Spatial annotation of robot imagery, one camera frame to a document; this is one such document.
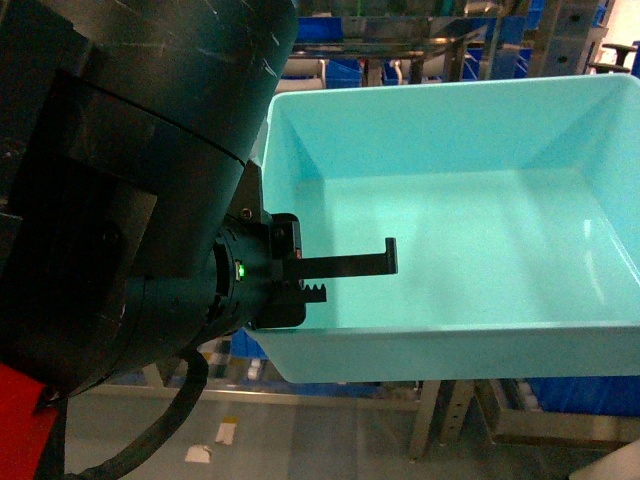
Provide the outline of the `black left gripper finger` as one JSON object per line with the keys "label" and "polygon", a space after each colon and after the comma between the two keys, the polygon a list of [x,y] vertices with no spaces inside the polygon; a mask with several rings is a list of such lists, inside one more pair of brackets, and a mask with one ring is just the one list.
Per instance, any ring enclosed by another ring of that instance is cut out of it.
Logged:
{"label": "black left gripper finger", "polygon": [[284,278],[344,278],[398,273],[396,239],[385,239],[383,253],[304,257],[298,217],[291,213],[272,216],[272,253],[281,262]]}
{"label": "black left gripper finger", "polygon": [[327,289],[324,284],[279,286],[252,321],[252,326],[254,329],[298,327],[306,319],[307,304],[326,301]]}

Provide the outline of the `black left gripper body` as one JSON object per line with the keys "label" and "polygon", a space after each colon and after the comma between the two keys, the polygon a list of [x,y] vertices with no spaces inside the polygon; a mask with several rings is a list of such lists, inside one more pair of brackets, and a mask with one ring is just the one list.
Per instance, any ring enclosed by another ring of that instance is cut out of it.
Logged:
{"label": "black left gripper body", "polygon": [[248,161],[200,271],[129,284],[126,313],[136,321],[130,348],[184,350],[255,318],[271,289],[270,221],[261,168]]}

